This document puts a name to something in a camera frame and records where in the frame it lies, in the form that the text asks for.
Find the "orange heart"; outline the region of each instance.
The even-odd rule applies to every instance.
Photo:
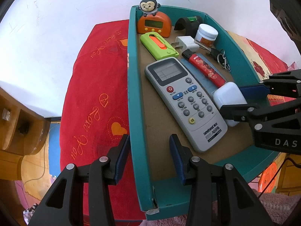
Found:
[[[127,130],[123,127],[118,122],[113,122],[111,126],[112,134],[115,135],[123,135],[127,134]]]
[[[128,40],[127,39],[124,39],[124,40],[119,40],[121,42],[121,44],[125,47],[128,46]]]

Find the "red power button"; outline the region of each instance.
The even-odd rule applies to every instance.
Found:
[[[173,92],[173,87],[172,87],[172,86],[168,86],[168,87],[166,88],[166,90],[167,90],[168,92]]]

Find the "blue plastic strip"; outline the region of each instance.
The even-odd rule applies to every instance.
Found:
[[[131,143],[130,143],[130,137],[128,136],[126,138],[125,144],[123,145],[120,154],[118,156],[118,159],[116,161],[116,166],[115,166],[115,176],[114,180],[116,184],[120,181],[123,175],[124,167],[128,158],[128,153],[131,148]]]
[[[52,176],[58,176],[61,173],[60,168],[60,124],[51,123],[49,132],[49,148],[48,148],[48,161],[49,173]]]

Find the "yellow timer button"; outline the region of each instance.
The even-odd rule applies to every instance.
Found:
[[[195,119],[193,117],[189,118],[188,121],[189,121],[190,124],[194,124],[195,123]]]

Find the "white wall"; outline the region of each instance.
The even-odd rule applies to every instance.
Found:
[[[0,87],[37,113],[60,116],[73,63],[93,26],[128,19],[140,0],[15,0],[0,23]],[[294,43],[269,0],[157,0],[211,15],[290,65]]]

